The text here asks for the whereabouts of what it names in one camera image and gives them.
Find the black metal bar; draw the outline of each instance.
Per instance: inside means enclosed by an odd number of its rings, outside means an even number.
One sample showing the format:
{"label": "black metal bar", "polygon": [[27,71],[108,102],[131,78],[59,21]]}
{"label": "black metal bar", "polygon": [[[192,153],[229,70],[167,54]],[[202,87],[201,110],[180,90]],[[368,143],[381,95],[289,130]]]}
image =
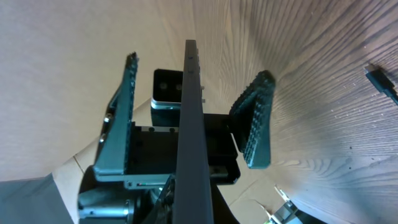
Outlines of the black metal bar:
{"label": "black metal bar", "polygon": [[185,42],[173,223],[214,223],[197,43]]}

